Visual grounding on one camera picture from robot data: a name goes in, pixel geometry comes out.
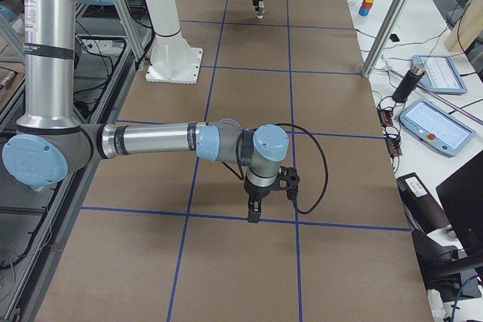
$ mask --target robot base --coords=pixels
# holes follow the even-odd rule
[[[151,64],[146,74],[147,81],[196,83],[202,64],[203,50],[191,48],[181,34],[178,36],[172,38],[156,36]]]

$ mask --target label sticker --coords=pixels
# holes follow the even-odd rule
[[[408,184],[409,189],[411,189],[411,191],[416,195],[417,198],[428,195],[424,187],[415,176],[406,179],[406,183]]]
[[[37,0],[25,0],[25,31],[37,32]]]

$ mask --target white table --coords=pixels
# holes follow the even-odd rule
[[[362,0],[347,0],[347,2],[349,4],[354,27],[361,32],[375,36],[379,31],[380,25],[386,16],[386,12],[388,11],[392,0],[375,0],[371,12],[366,17],[358,15]],[[446,22],[441,17],[432,0],[409,0],[392,31],[398,35],[400,41],[393,43],[389,40],[386,47],[389,48],[396,44],[413,42],[421,43],[431,37],[440,35],[442,32],[443,34],[439,39],[435,38],[424,44],[402,45],[384,50],[383,56],[377,63],[377,68],[385,68],[387,61],[395,71],[405,74],[410,68],[411,62],[391,60],[390,57],[409,60],[415,54],[429,54],[433,48],[432,55],[452,55],[452,53],[449,53],[446,50],[444,45],[444,41],[450,33],[449,29],[446,31],[445,29],[447,29]],[[358,32],[358,41],[361,47],[362,56],[365,59],[368,55],[368,52],[366,51],[371,49],[374,39]],[[460,74],[474,72],[474,69],[464,54],[452,58]],[[391,75],[391,80],[392,84],[395,86],[400,82],[400,78],[397,78],[394,75]],[[461,96],[442,95],[446,100],[456,106],[464,106],[472,101],[483,98],[483,84],[477,75],[463,77],[463,80],[468,87],[467,94]],[[395,88],[389,83],[388,75],[385,72],[374,71],[370,77],[370,81],[372,89],[381,93],[383,97],[390,96],[395,90]],[[418,88],[409,96],[407,105],[412,104],[412,102],[421,97],[430,100],[437,107],[445,111],[449,112],[452,110],[451,107],[446,106],[431,95],[425,94]],[[379,95],[374,94],[374,100],[376,103],[379,103],[379,99]],[[387,100],[387,103],[383,103],[383,106],[392,106],[393,104],[393,101]],[[465,110],[472,113],[474,116],[483,119],[483,102],[477,103],[474,106],[469,106],[465,108]],[[398,127],[400,125],[397,121],[397,114],[400,113],[400,111],[401,107],[396,108],[395,117],[393,118],[395,125]],[[483,149],[483,126],[458,112],[455,112],[453,116],[477,132],[475,138],[453,158],[447,158],[434,152],[416,137],[409,134],[404,128],[401,129],[401,149],[403,156],[399,158],[400,165],[395,176],[398,177],[407,173],[415,172],[438,202],[439,200],[435,187]],[[450,241],[444,233],[434,232],[434,235],[431,236],[440,244],[453,244],[460,247],[458,243]],[[461,310],[457,312],[455,320],[483,320],[483,299],[460,301],[458,306],[461,307]],[[447,311],[451,311],[450,303],[446,303],[445,307]]]

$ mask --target red object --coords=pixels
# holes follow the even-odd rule
[[[372,4],[374,3],[367,3],[365,0],[362,1],[362,8],[363,9],[371,9],[372,8]]]

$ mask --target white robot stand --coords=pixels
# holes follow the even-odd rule
[[[195,84],[203,50],[191,48],[183,38],[174,0],[146,0],[155,31],[151,65],[146,80]]]

